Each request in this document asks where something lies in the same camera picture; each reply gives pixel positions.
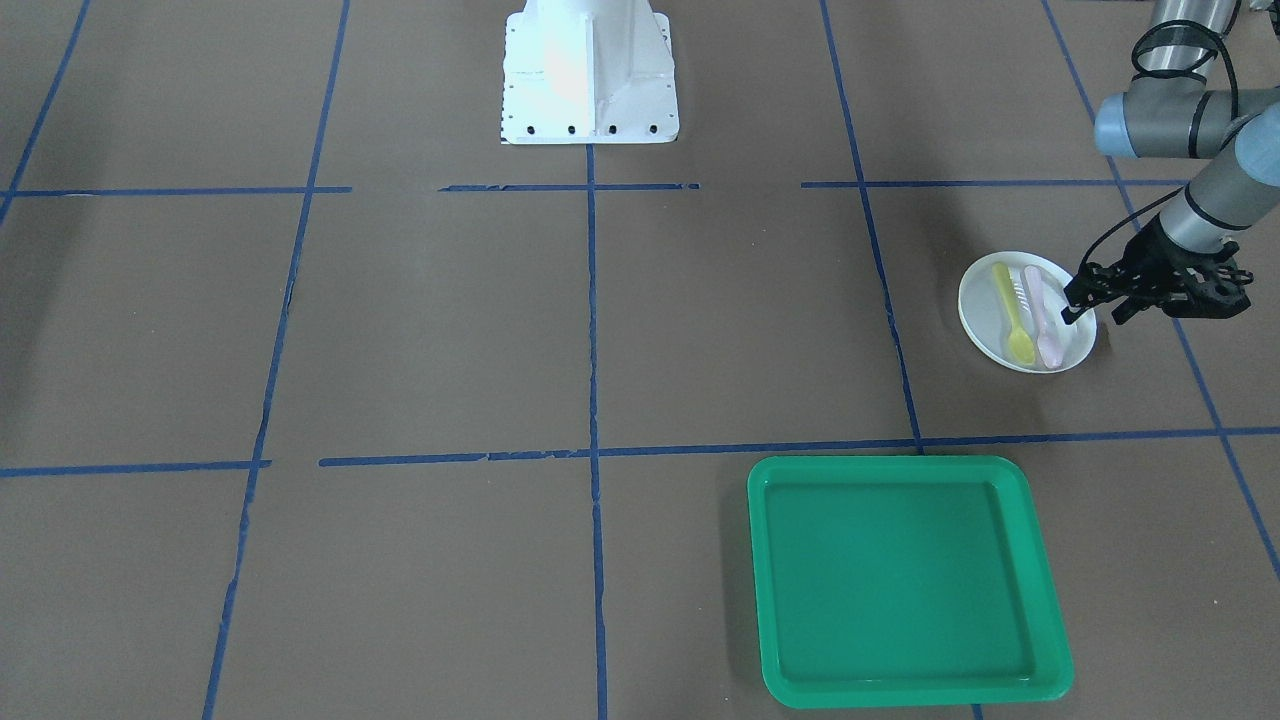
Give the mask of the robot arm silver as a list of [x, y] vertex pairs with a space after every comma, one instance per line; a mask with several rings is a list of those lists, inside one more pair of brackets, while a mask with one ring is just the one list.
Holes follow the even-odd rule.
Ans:
[[1201, 159], [1204, 167], [1151, 206], [1111, 265], [1083, 258], [1065, 287], [1062, 320], [1112, 306], [1117, 324], [1157, 307], [1172, 318], [1229, 319], [1251, 306], [1254, 277], [1236, 237], [1276, 206], [1277, 91], [1243, 90], [1228, 51], [1236, 1], [1158, 1], [1130, 51], [1125, 92], [1094, 117], [1111, 158]]

